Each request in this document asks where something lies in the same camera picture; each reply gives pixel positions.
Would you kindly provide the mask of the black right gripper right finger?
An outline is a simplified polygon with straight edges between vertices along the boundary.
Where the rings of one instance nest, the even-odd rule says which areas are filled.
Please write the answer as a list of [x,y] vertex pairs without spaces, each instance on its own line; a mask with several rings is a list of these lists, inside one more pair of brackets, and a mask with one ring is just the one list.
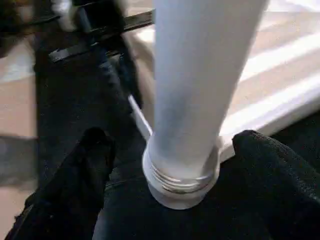
[[320,174],[278,140],[253,130],[232,139],[252,206],[275,240],[320,238]]

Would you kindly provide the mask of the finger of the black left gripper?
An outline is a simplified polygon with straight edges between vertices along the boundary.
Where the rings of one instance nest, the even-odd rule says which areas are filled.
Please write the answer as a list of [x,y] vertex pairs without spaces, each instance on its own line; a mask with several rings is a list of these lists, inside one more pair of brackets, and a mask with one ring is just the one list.
[[154,10],[150,10],[135,15],[123,16],[124,32],[120,34],[90,36],[78,31],[77,33],[81,37],[80,43],[64,49],[56,49],[49,54],[49,57],[52,62],[56,63],[73,56],[84,54],[96,47],[102,47],[108,51],[119,51],[122,48],[121,45],[125,45],[123,34],[154,24],[154,13]]
[[144,104],[138,84],[138,73],[132,54],[127,48],[108,51],[104,47],[97,49],[99,68],[111,84],[116,84],[122,98],[133,97],[141,108]]

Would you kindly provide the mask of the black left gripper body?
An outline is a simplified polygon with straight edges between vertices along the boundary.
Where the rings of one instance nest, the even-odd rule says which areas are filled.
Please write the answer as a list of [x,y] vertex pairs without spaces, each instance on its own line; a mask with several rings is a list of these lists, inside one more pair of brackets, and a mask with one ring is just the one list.
[[76,0],[75,25],[88,36],[118,35],[124,32],[125,20],[116,0]]

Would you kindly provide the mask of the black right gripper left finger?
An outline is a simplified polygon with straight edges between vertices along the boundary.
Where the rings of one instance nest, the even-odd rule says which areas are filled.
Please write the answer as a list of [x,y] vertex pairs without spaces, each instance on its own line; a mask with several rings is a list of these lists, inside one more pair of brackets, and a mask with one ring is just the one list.
[[5,238],[91,240],[115,157],[115,141],[101,128],[87,129],[50,181],[25,200]]

